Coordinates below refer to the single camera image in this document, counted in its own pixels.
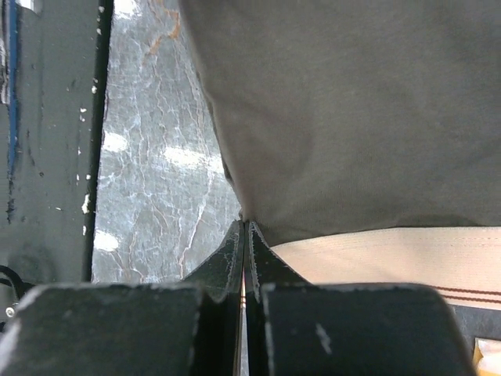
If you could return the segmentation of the olive grey underwear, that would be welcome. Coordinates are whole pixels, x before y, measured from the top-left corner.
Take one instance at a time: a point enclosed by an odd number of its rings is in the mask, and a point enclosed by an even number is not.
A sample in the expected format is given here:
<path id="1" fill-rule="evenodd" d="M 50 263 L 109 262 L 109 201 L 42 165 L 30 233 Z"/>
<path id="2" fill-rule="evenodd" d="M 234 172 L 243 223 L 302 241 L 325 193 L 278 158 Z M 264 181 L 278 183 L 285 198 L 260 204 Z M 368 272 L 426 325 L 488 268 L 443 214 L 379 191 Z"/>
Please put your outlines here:
<path id="1" fill-rule="evenodd" d="M 499 309 L 499 2 L 179 6 L 241 217 L 280 259 Z"/>

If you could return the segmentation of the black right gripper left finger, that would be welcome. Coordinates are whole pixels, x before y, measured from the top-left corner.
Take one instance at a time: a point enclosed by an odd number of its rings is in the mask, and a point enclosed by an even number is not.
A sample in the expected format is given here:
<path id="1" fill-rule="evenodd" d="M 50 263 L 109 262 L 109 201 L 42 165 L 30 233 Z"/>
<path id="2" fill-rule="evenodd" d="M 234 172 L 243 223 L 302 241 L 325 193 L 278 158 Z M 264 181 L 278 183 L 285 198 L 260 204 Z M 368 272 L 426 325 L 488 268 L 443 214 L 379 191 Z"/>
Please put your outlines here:
<path id="1" fill-rule="evenodd" d="M 1 337 L 4 375 L 237 375 L 243 223 L 171 284 L 52 284 Z"/>

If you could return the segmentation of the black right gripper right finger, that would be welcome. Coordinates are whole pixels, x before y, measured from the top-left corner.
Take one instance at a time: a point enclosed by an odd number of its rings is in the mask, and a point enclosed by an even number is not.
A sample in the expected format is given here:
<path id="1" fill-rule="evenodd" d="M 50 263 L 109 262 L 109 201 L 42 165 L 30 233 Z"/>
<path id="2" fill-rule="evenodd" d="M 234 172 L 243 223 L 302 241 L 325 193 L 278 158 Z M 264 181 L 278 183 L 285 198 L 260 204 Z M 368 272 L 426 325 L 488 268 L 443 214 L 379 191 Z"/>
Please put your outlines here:
<path id="1" fill-rule="evenodd" d="M 472 375 L 455 318 L 419 284 L 307 282 L 245 225 L 252 375 Z"/>

